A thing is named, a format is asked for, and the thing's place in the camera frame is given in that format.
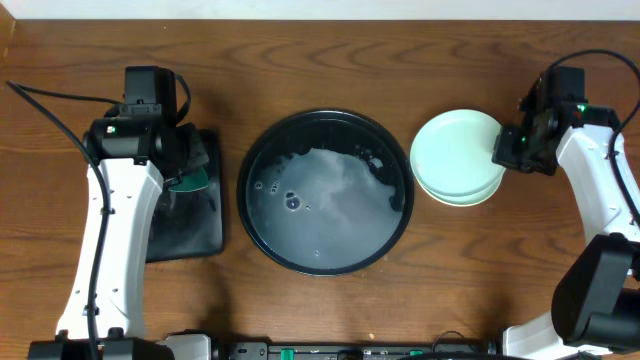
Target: water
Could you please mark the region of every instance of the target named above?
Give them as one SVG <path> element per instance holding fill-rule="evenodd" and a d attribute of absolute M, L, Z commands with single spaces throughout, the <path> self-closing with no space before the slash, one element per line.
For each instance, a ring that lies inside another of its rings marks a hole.
<path fill-rule="evenodd" d="M 369 163 L 383 166 L 376 158 Z M 389 240 L 402 217 L 391 208 L 395 188 L 369 169 L 357 156 L 324 149 L 282 157 L 254 178 L 273 185 L 247 192 L 251 221 L 273 251 L 296 264 L 341 268 L 365 260 Z"/>

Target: wood grain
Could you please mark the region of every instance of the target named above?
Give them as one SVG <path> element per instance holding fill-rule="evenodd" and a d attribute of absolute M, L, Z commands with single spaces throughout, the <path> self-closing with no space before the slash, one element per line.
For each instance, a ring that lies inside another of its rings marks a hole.
<path fill-rule="evenodd" d="M 417 130 L 446 110 L 516 121 L 518 98 L 563 54 L 603 47 L 640 61 L 639 45 L 636 23 L 20 21 L 1 78 L 117 98 L 126 66 L 157 64 L 189 83 L 188 120 L 219 131 L 227 248 L 146 267 L 148 338 L 203 328 L 227 340 L 369 342 L 372 333 L 376 342 L 419 343 L 450 329 L 488 339 L 549 310 L 584 247 L 564 174 L 508 173 L 471 208 L 417 192 L 409 227 L 384 259 L 351 275 L 310 277 L 264 256 L 240 223 L 233 200 L 251 144 L 291 113 L 330 106 L 372 117 L 408 153 Z M 621 116 L 631 109 L 638 90 L 628 70 L 597 56 L 576 64 L 588 68 L 593 103 Z M 105 110 L 42 102 L 77 134 Z M 640 125 L 625 138 L 640 169 Z M 86 164 L 3 86 L 0 169 L 0 352 L 24 358 L 30 341 L 53 337 L 71 290 Z"/>

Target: white plate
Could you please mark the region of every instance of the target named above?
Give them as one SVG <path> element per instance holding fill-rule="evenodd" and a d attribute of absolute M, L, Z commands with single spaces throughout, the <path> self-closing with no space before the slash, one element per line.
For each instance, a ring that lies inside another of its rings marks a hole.
<path fill-rule="evenodd" d="M 498 189 L 505 168 L 491 162 L 500 124 L 475 110 L 453 110 L 425 124 L 411 145 L 420 186 L 439 201 L 470 206 Z"/>

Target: green object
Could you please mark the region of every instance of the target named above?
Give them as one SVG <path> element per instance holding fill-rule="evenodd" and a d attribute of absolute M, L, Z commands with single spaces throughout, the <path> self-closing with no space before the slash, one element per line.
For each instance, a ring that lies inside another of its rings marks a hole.
<path fill-rule="evenodd" d="M 280 351 L 280 360 L 293 360 L 293 349 L 282 349 Z"/>
<path fill-rule="evenodd" d="M 191 174 L 183 176 L 180 183 L 176 179 L 172 180 L 169 191 L 191 192 L 202 190 L 207 186 L 209 186 L 209 176 L 207 176 L 206 170 L 201 167 Z"/>

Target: wooden table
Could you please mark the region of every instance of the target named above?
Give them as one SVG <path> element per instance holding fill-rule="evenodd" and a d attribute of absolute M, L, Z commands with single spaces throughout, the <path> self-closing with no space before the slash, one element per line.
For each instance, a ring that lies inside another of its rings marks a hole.
<path fill-rule="evenodd" d="M 539 72 L 591 47 L 640 61 L 640 24 L 18 21 L 1 78 L 119 98 L 126 66 L 157 64 L 189 83 L 187 120 L 219 131 L 227 247 L 216 257 L 146 267 L 148 338 L 201 328 L 225 340 L 427 343 L 450 329 L 488 339 L 549 310 L 556 284 L 585 244 L 562 171 L 509 172 L 491 199 L 470 208 L 448 207 L 416 190 L 409 227 L 384 259 L 326 278 L 275 264 L 247 236 L 235 203 L 245 153 L 279 119 L 315 107 L 372 117 L 407 154 L 417 130 L 446 110 L 518 121 L 518 99 Z M 591 102 L 626 116 L 638 94 L 631 73 L 598 56 L 574 64 L 588 68 Z M 41 101 L 76 134 L 105 110 Z M 638 170 L 637 122 L 625 138 Z M 3 85 L 0 169 L 0 352 L 24 358 L 31 341 L 53 338 L 71 290 L 87 165 Z"/>

